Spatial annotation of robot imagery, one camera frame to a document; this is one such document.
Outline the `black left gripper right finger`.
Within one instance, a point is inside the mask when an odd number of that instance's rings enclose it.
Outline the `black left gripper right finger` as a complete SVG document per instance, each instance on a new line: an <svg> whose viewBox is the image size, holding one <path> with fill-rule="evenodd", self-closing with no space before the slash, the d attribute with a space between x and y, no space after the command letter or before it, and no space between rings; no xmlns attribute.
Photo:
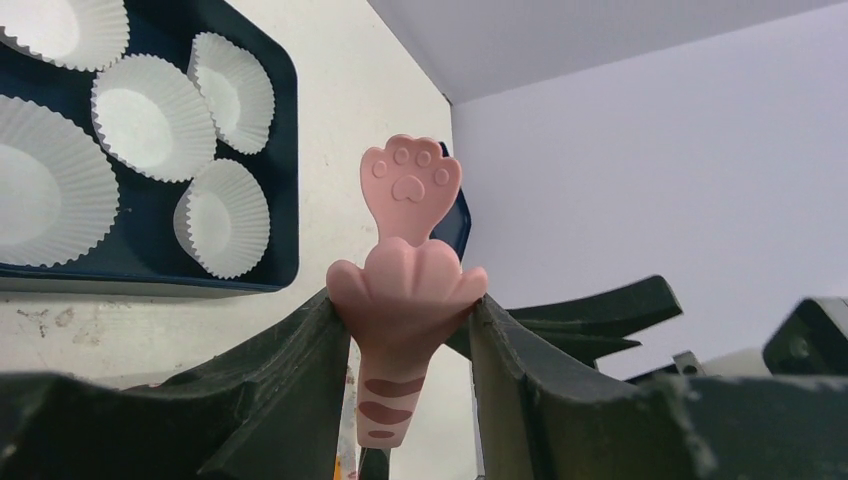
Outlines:
<svg viewBox="0 0 848 480"><path fill-rule="evenodd" d="M632 385L521 326L470 319L489 479L843 479L843 377L686 377Z"/></svg>

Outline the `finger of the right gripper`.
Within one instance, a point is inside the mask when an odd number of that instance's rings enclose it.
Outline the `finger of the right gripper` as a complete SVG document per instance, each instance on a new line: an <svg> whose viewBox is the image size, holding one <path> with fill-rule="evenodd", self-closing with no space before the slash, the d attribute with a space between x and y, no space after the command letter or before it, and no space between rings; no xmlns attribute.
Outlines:
<svg viewBox="0 0 848 480"><path fill-rule="evenodd" d="M590 368L596 361L641 345L629 337L683 313L668 281L652 275L591 296L536 306L504 308L491 295L485 313L501 326L507 351L524 365L565 358Z"/></svg>

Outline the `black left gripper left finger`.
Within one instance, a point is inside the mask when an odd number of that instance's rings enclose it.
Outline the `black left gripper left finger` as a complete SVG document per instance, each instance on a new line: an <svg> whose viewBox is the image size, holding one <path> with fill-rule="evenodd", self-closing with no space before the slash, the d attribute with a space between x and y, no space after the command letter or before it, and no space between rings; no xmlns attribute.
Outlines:
<svg viewBox="0 0 848 480"><path fill-rule="evenodd" d="M5 479L329 479L349 335L325 292L155 386L1 378Z"/></svg>

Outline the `pink cat paw tongs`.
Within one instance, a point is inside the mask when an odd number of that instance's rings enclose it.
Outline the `pink cat paw tongs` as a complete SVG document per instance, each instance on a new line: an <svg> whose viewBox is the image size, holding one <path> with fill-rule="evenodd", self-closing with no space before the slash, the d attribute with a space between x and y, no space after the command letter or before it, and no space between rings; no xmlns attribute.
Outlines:
<svg viewBox="0 0 848 480"><path fill-rule="evenodd" d="M431 238L457 199L460 163L438 142L406 134L362 156L360 184L378 242L358 267L338 260L326 287L360 353L357 440L392 449L405 439L437 349L468 319L488 288L456 251Z"/></svg>

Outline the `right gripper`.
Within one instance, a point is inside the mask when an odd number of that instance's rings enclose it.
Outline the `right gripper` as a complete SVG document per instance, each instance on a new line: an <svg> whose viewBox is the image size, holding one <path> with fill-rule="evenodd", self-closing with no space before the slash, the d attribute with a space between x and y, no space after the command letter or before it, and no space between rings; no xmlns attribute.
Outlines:
<svg viewBox="0 0 848 480"><path fill-rule="evenodd" d="M847 299L803 299L765 344L774 375L847 375Z"/></svg>

